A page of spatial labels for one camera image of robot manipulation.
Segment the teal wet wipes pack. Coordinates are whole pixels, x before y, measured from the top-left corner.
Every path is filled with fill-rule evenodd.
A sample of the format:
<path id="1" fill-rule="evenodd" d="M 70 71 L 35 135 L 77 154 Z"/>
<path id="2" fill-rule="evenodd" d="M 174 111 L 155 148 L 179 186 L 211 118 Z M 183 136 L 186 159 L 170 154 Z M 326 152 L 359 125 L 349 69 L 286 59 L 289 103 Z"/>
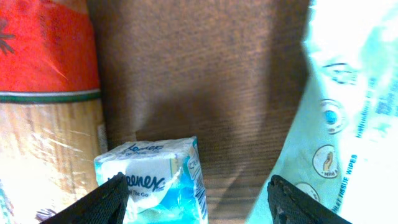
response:
<path id="1" fill-rule="evenodd" d="M 397 1 L 311 1 L 309 76 L 272 169 L 351 223 L 397 222 Z"/>

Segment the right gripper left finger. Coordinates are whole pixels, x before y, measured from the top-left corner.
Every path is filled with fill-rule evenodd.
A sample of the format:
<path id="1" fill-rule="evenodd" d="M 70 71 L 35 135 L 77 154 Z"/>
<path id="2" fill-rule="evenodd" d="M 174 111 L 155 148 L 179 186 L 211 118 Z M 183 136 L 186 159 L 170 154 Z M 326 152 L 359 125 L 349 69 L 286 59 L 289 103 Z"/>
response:
<path id="1" fill-rule="evenodd" d="M 42 224 L 122 224 L 128 198 L 126 176 L 118 173 Z"/>

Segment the kleenex tissue pocket pack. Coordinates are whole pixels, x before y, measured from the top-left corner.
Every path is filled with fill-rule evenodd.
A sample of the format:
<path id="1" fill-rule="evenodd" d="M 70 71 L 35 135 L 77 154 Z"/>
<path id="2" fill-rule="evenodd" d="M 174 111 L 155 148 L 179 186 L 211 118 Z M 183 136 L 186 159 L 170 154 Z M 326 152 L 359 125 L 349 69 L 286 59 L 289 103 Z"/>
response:
<path id="1" fill-rule="evenodd" d="M 125 175 L 124 223 L 208 223 L 196 136 L 126 142 L 97 156 L 94 165 L 99 185 Z"/>

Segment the orange spaghetti pack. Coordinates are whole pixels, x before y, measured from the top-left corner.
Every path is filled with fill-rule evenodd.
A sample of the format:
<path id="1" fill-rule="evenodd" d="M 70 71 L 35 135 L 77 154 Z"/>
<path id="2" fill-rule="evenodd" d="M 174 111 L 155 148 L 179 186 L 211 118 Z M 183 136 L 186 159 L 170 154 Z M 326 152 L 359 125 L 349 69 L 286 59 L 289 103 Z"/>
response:
<path id="1" fill-rule="evenodd" d="M 2 223 L 40 223 L 96 188 L 100 96 L 85 1 L 1 1 Z"/>

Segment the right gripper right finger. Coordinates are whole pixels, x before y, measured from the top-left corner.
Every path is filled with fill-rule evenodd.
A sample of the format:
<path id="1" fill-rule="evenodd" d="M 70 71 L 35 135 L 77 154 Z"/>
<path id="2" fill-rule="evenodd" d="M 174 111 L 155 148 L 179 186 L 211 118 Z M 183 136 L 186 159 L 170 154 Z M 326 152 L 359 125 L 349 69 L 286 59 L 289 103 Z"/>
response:
<path id="1" fill-rule="evenodd" d="M 351 224 L 279 175 L 267 193 L 273 224 Z"/>

